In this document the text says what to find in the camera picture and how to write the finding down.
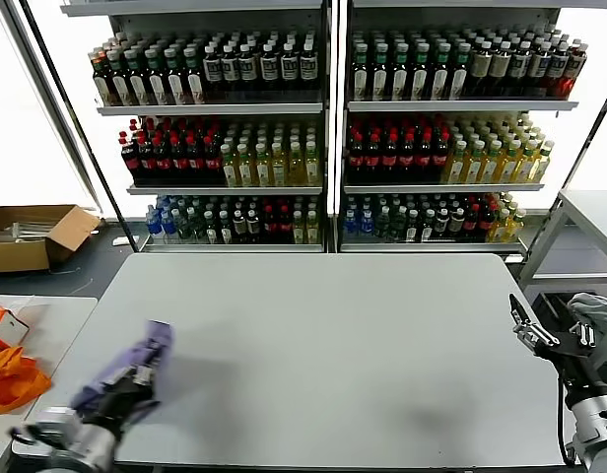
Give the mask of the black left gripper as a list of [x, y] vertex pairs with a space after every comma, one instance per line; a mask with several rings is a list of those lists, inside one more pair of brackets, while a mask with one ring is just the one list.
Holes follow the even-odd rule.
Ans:
[[143, 420], [160, 402], [155, 398], [152, 367], [117, 369], [104, 381], [104, 393], [97, 408], [83, 419], [84, 425], [101, 427], [123, 435], [128, 426]]

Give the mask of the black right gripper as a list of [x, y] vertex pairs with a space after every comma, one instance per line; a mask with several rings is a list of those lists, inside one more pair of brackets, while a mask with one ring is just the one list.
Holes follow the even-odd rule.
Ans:
[[569, 331], [551, 332], [529, 317], [514, 294], [508, 298], [513, 333], [527, 348], [535, 348], [539, 358], [554, 366], [567, 394], [607, 394], [607, 383], [590, 360], [596, 339], [589, 324], [578, 325], [579, 335]]

